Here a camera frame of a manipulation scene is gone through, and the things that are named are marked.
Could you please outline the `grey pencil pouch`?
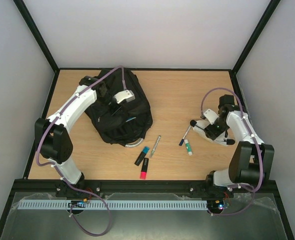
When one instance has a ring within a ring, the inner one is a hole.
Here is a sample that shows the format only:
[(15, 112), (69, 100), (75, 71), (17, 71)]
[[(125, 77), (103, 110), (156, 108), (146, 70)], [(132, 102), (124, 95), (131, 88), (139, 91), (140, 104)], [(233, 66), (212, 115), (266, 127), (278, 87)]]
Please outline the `grey pencil pouch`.
[(206, 136), (205, 128), (209, 126), (210, 123), (207, 120), (191, 120), (190, 126), (192, 127), (193, 131), (198, 133), (203, 139), (207, 140), (210, 143), (215, 143), (223, 146), (231, 146), (236, 143), (236, 141), (229, 137), (227, 131), (221, 133), (215, 140), (210, 139)]

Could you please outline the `black backpack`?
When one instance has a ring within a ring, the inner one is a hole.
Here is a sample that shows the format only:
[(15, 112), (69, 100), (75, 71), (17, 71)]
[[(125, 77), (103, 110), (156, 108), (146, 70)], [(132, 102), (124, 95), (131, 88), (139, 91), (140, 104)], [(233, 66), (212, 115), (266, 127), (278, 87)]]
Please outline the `black backpack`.
[[(114, 95), (131, 90), (135, 100), (126, 102), (124, 114), (110, 115), (108, 104)], [(135, 147), (145, 138), (153, 124), (150, 103), (139, 83), (137, 76), (128, 68), (117, 69), (95, 87), (97, 101), (91, 104), (85, 114), (90, 118), (94, 128), (105, 143)]]

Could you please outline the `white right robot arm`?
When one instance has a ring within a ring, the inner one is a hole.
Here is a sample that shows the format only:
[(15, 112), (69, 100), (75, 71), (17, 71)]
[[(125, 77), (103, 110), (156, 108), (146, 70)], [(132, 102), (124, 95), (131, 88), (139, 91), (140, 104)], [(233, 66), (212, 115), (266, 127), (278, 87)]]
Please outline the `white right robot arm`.
[(218, 195), (223, 187), (255, 193), (269, 178), (272, 167), (273, 146), (256, 134), (242, 105), (235, 104), (237, 99), (225, 94), (219, 98), (218, 112), (208, 109), (202, 114), (208, 122), (204, 128), (206, 139), (225, 145), (237, 143), (228, 168), (213, 170), (206, 177), (205, 189), (211, 196)]

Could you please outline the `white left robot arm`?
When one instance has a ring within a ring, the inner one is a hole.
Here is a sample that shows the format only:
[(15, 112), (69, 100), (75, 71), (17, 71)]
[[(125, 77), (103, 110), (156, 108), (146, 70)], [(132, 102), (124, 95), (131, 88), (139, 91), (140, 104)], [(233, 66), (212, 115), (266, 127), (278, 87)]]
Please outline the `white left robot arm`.
[(70, 131), (85, 110), (98, 100), (95, 86), (106, 78), (106, 75), (99, 79), (86, 76), (59, 110), (35, 122), (36, 164), (40, 167), (50, 165), (68, 184), (78, 184), (83, 175), (72, 158)]

